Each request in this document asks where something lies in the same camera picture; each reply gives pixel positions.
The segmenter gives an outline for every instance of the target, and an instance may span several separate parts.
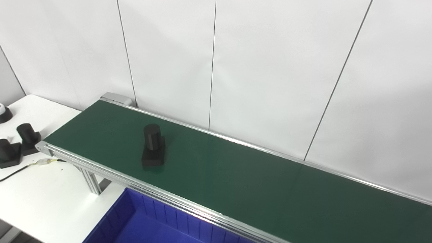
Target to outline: black cylindrical part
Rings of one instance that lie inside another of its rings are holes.
[[[38,140],[38,135],[29,123],[19,125],[16,130],[22,138],[23,143],[32,144]]]
[[[7,107],[3,107],[1,108],[1,110],[3,110],[3,113],[0,113],[0,123],[4,123],[7,122],[8,120],[12,119],[12,112],[10,111],[9,108]]]
[[[11,160],[16,156],[16,151],[7,139],[0,139],[0,158]]]
[[[144,140],[149,150],[158,150],[161,144],[161,128],[157,124],[144,127]]]

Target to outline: wall seam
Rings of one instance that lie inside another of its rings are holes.
[[[138,107],[137,94],[135,93],[135,85],[133,84],[132,70],[130,69],[129,53],[127,52],[126,37],[124,36],[123,21],[121,20],[120,4],[117,1],[118,16],[120,18],[121,33],[123,34],[124,49],[126,50],[127,66],[129,67],[130,82],[132,83],[132,92],[135,99],[135,105]]]
[[[210,131],[210,117],[212,113],[213,63],[215,57],[215,33],[216,33],[216,5],[217,5],[217,0],[215,0],[215,17],[213,21],[213,51],[212,51],[212,71],[211,71],[211,78],[210,78],[209,129],[208,129],[209,131]]]
[[[10,69],[12,70],[12,73],[13,73],[13,75],[14,75],[16,81],[18,82],[19,86],[21,87],[22,92],[24,93],[24,96],[26,96],[27,94],[26,94],[26,92],[24,91],[24,88],[22,87],[21,83],[19,82],[19,79],[18,79],[18,77],[16,76],[15,71],[13,70],[12,65],[10,64],[9,59],[7,59],[6,53],[4,53],[3,48],[1,47],[1,45],[0,45],[0,51],[3,53],[3,56],[4,56],[4,58],[6,59],[7,64],[9,65]]]
[[[330,104],[331,98],[333,97],[334,91],[336,90],[336,87],[337,87],[337,85],[339,83],[340,77],[342,76],[343,70],[345,69],[346,63],[348,62],[348,58],[351,55],[353,47],[354,47],[354,45],[355,45],[355,43],[357,41],[357,38],[359,36],[360,30],[363,27],[363,23],[365,22],[366,16],[369,13],[369,9],[371,8],[372,2],[373,2],[373,0],[370,1],[369,5],[368,5],[368,8],[366,10],[366,13],[363,16],[363,20],[362,20],[362,22],[360,24],[360,27],[359,27],[359,29],[357,31],[357,34],[356,34],[355,38],[354,38],[353,44],[351,45],[351,48],[349,49],[348,55],[346,56],[345,62],[343,63],[342,69],[340,70],[339,76],[337,77],[336,83],[335,83],[335,85],[333,87],[333,90],[331,91],[330,97],[329,97],[329,99],[327,101],[327,104],[326,104],[326,106],[324,108],[323,114],[322,114],[322,116],[320,118],[320,121],[318,122],[318,126],[317,126],[317,128],[315,130],[314,136],[312,137],[312,140],[311,140],[311,142],[309,144],[308,150],[306,151],[306,154],[305,154],[305,157],[303,158],[303,160],[306,160],[306,157],[308,156],[309,150],[311,149],[312,143],[314,142],[315,136],[317,135],[318,129],[320,128],[320,125],[321,125],[321,122],[322,122],[322,120],[324,118],[325,112],[327,111],[328,105]]]

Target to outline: black cable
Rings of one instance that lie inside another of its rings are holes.
[[[66,161],[61,160],[61,159],[57,159],[56,161],[59,161],[59,162],[66,162]],[[14,173],[12,173],[12,174],[6,176],[5,178],[0,179],[0,182],[2,182],[2,181],[4,181],[4,180],[6,180],[7,178],[9,178],[9,177],[11,177],[11,176],[17,174],[18,172],[22,171],[23,169],[29,167],[30,165],[33,165],[33,164],[29,164],[29,165],[26,165],[26,166],[22,167],[21,169],[19,169],[19,170],[15,171]]]
[[[10,174],[10,175],[6,176],[5,178],[3,178],[3,179],[0,179],[0,182],[2,182],[2,181],[4,181],[4,180],[6,180],[7,178],[9,178],[9,177],[11,177],[11,176],[13,176],[13,175],[17,174],[18,172],[22,171],[23,169],[27,168],[28,166],[29,166],[29,165],[26,165],[26,166],[22,167],[21,169],[19,169],[19,170],[15,171],[14,173],[12,173],[12,174]]]

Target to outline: black plastic part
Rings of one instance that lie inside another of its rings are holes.
[[[0,115],[0,123],[7,122],[8,120],[12,119],[13,115],[9,108],[5,107],[6,111]]]
[[[10,144],[7,139],[0,139],[0,169],[21,163],[21,144]]]
[[[161,144],[158,150],[150,150],[148,148],[144,148],[143,157],[141,158],[141,162],[144,167],[148,166],[161,166],[164,163],[165,157],[165,138],[161,137]]]
[[[161,166],[165,157],[165,138],[161,136],[160,127],[157,124],[149,124],[144,128],[144,140],[146,141],[141,157],[144,167]]]
[[[149,124],[144,127],[144,140],[146,148],[158,150],[161,144],[161,128],[157,124]]]
[[[41,134],[33,130],[32,125],[24,123],[16,128],[22,138],[21,154],[23,156],[39,152],[35,145],[41,141]]]

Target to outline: conveyor leg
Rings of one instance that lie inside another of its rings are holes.
[[[96,195],[100,195],[102,193],[102,190],[101,190],[101,187],[99,186],[98,181],[96,180],[94,173],[87,171],[87,170],[80,168],[80,167],[78,167],[78,169],[83,174],[84,179],[86,180],[90,191]]]

